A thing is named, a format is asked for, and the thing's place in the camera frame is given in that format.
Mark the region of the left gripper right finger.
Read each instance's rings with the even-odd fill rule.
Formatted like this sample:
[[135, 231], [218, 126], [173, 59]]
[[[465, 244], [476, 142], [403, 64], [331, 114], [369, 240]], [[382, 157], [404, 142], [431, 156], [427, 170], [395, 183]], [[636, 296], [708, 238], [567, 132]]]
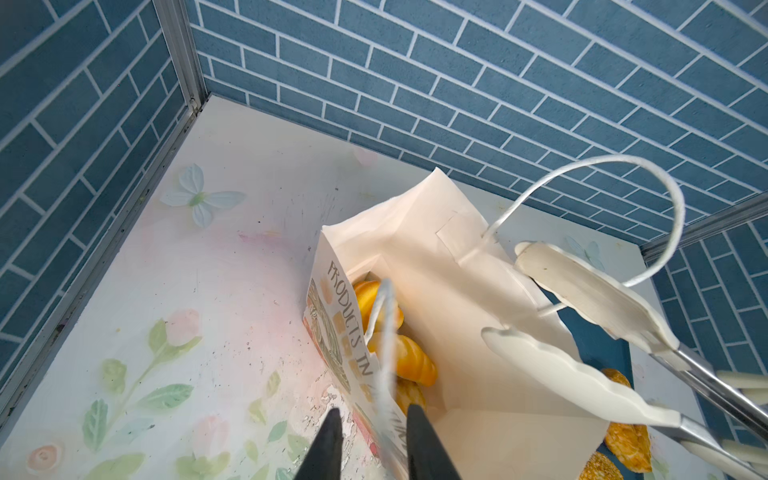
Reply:
[[460, 480], [461, 477], [421, 406], [407, 413], [407, 455], [410, 480]]

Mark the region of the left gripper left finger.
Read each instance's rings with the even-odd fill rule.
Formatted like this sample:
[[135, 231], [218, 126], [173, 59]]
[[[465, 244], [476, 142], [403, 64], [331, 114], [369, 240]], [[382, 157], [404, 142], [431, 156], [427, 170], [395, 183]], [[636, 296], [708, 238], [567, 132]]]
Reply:
[[327, 413], [294, 479], [339, 480], [342, 471], [342, 447], [341, 414], [338, 408], [332, 408]]

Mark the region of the striped yellow bread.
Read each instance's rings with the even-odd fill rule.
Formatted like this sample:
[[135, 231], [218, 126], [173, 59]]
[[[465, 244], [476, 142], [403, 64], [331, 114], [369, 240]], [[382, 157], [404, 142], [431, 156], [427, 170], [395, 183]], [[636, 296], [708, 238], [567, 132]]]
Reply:
[[410, 337], [395, 333], [390, 366], [405, 380], [431, 387], [438, 380], [438, 368], [421, 346]]

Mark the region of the white paper bag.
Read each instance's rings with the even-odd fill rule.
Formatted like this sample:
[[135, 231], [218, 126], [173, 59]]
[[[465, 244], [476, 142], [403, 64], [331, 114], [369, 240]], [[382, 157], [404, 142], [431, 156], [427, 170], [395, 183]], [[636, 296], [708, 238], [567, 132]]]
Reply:
[[485, 327], [515, 327], [575, 359], [587, 351], [558, 314], [538, 310], [545, 292], [513, 265], [524, 240], [557, 245], [626, 280], [644, 268], [626, 242], [610, 242], [523, 207], [481, 245], [487, 221], [441, 170], [401, 195], [322, 227], [303, 322], [390, 478], [408, 475], [406, 415], [376, 404], [380, 363], [365, 337], [369, 316], [355, 288], [388, 279], [413, 340], [437, 368], [423, 387], [426, 414], [464, 479], [574, 479], [597, 450], [606, 421], [546, 389], [484, 343]]

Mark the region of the large sesame oval bread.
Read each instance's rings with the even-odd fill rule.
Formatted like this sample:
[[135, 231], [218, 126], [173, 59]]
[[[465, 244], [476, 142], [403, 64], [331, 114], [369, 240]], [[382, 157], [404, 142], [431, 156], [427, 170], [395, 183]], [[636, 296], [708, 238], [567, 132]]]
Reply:
[[623, 475], [611, 460], [596, 451], [591, 455], [578, 480], [623, 480]]

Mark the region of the small croissant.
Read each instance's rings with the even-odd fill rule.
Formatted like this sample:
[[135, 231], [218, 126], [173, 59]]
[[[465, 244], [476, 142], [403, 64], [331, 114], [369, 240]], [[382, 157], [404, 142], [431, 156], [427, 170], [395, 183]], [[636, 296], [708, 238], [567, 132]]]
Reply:
[[[363, 280], [353, 285], [354, 293], [357, 298], [358, 308], [361, 314], [362, 330], [366, 332], [369, 328], [373, 307], [379, 293], [381, 285], [380, 280]], [[382, 306], [379, 315], [375, 321], [374, 331], [379, 332], [386, 326], [386, 315], [388, 309]]]

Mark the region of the large yellow ring bread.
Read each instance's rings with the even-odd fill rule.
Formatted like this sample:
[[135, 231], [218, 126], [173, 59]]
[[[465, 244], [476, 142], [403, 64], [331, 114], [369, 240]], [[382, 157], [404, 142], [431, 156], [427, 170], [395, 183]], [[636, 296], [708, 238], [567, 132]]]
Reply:
[[630, 471], [651, 473], [651, 442], [646, 425], [611, 422], [604, 443]]

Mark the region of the metal tongs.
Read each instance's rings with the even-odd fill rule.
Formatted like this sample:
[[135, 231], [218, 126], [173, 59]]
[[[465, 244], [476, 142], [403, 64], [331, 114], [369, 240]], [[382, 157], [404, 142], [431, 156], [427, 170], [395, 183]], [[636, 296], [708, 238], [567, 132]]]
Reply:
[[515, 268], [575, 312], [577, 354], [517, 328], [486, 327], [482, 338], [497, 355], [583, 410], [614, 423], [649, 426], [735, 479], [764, 479], [767, 453], [719, 438], [672, 408], [652, 404], [602, 373], [612, 361], [629, 367], [635, 346], [725, 413], [767, 432], [767, 380], [717, 371], [684, 345], [642, 296], [584, 260], [544, 242], [515, 247]]

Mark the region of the small braided ring bread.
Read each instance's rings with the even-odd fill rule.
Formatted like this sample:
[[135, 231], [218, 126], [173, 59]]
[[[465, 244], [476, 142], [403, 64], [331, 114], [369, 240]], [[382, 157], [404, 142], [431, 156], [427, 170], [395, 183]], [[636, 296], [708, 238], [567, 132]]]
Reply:
[[419, 385], [400, 377], [396, 378], [394, 400], [405, 416], [408, 415], [411, 405], [426, 408], [426, 400]]

